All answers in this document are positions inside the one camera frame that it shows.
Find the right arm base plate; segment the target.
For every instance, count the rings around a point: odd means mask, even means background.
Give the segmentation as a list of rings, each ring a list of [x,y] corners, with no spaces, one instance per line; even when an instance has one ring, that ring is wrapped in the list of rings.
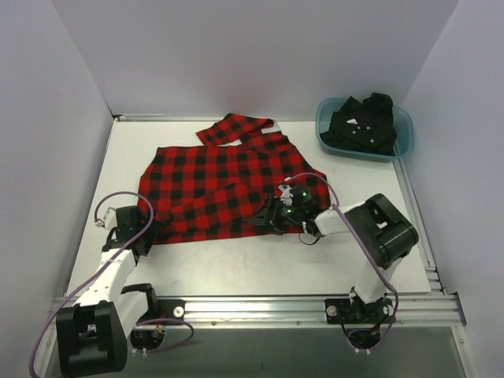
[[[359,298],[328,298],[324,300],[326,321],[329,324],[382,324],[389,321],[394,307],[389,298],[364,303]]]

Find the red black plaid shirt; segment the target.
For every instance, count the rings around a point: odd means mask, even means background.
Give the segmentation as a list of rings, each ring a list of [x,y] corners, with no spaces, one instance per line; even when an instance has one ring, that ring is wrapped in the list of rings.
[[[196,135],[198,146],[157,148],[139,179],[139,207],[162,225],[157,245],[256,235],[248,220],[287,177],[329,206],[325,174],[274,120],[229,113]]]

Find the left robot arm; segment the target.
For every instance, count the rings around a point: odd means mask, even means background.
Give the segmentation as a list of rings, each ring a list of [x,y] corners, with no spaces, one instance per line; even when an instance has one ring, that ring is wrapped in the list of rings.
[[[58,355],[64,377],[119,372],[128,358],[128,336],[136,322],[159,314],[149,283],[127,285],[141,257],[148,255],[158,225],[138,206],[108,209],[109,234],[102,247],[98,277],[70,307],[56,316]]]

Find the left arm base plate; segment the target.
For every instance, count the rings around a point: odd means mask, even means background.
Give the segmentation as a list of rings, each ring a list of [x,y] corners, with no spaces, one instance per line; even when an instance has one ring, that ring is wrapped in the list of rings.
[[[185,316],[186,302],[180,298],[161,298],[157,301],[146,302],[146,312],[135,322],[141,324],[156,325],[162,320],[182,321]]]

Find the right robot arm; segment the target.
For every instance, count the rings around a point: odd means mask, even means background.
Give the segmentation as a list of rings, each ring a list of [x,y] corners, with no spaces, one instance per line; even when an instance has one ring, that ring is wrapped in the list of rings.
[[[280,186],[280,195],[270,195],[248,221],[260,232],[282,235],[289,226],[299,226],[316,239],[349,232],[365,253],[366,263],[350,289],[350,315],[359,322],[393,314],[387,299],[391,278],[398,265],[419,241],[416,228],[382,195],[341,209],[322,208],[306,185]]]

